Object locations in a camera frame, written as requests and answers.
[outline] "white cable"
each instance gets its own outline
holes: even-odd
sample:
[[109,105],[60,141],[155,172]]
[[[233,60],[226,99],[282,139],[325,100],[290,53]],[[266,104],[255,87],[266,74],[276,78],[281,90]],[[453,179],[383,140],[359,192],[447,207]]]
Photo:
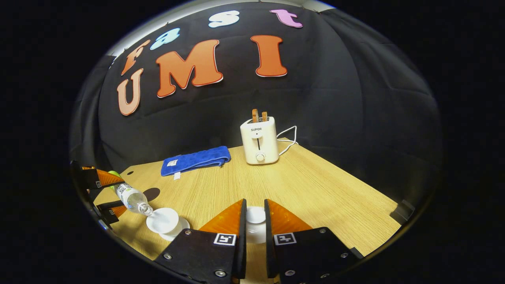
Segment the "white cable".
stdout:
[[291,129],[293,129],[293,128],[294,128],[294,140],[282,140],[282,139],[277,139],[277,141],[292,142],[291,144],[289,144],[289,145],[286,147],[286,149],[284,149],[281,153],[279,153],[279,156],[280,156],[280,155],[282,155],[282,154],[284,154],[284,152],[286,152],[286,151],[289,149],[289,147],[293,146],[295,143],[296,143],[296,144],[298,144],[298,142],[296,142],[296,125],[295,125],[295,126],[293,126],[293,127],[290,127],[290,128],[288,128],[288,129],[286,129],[285,131],[283,131],[283,132],[281,132],[281,133],[279,133],[279,134],[277,134],[277,138],[279,138],[279,135],[281,135],[281,134],[283,134],[284,132],[289,131],[289,130],[291,130]]

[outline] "screw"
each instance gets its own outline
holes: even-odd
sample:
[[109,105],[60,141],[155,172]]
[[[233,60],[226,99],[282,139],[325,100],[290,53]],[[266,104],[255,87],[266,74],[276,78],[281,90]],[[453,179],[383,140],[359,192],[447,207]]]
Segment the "screw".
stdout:
[[214,272],[214,274],[217,276],[217,277],[225,277],[226,276],[226,272],[222,271],[222,270],[216,270],[216,272]]

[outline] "towel label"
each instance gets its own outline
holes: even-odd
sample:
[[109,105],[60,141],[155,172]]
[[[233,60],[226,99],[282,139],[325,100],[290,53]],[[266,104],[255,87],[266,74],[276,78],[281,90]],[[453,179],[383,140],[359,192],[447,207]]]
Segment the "towel label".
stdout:
[[167,167],[177,165],[177,161],[178,160],[173,160],[173,161],[168,162]]

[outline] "water bottle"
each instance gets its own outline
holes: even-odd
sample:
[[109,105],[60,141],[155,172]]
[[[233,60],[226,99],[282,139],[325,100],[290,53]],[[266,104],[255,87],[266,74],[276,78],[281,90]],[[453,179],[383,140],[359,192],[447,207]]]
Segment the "water bottle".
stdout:
[[[109,173],[121,177],[115,171]],[[127,183],[117,184],[110,187],[117,194],[128,210],[133,213],[140,213],[150,216],[153,213],[153,208],[147,203],[147,197],[144,193],[134,189]]]

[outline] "table surface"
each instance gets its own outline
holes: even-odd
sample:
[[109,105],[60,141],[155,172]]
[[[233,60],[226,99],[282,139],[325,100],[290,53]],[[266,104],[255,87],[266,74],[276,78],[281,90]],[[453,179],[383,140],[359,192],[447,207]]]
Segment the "table surface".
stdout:
[[[289,142],[279,141],[279,149]],[[163,161],[135,165],[121,173],[132,187],[144,191],[157,187],[153,209],[173,208],[200,229],[214,216],[242,198],[248,206],[277,202],[313,228],[326,226],[348,247],[364,256],[385,243],[399,228],[389,213],[397,203],[344,170],[293,145],[274,164],[248,165],[243,147],[230,148],[231,160],[221,167],[181,173],[181,178],[161,176]],[[118,200],[106,188],[94,203]],[[115,234],[141,254],[154,260],[169,241],[150,231],[146,217],[126,211],[113,223]],[[265,244],[247,244],[246,279],[241,283],[268,283]]]

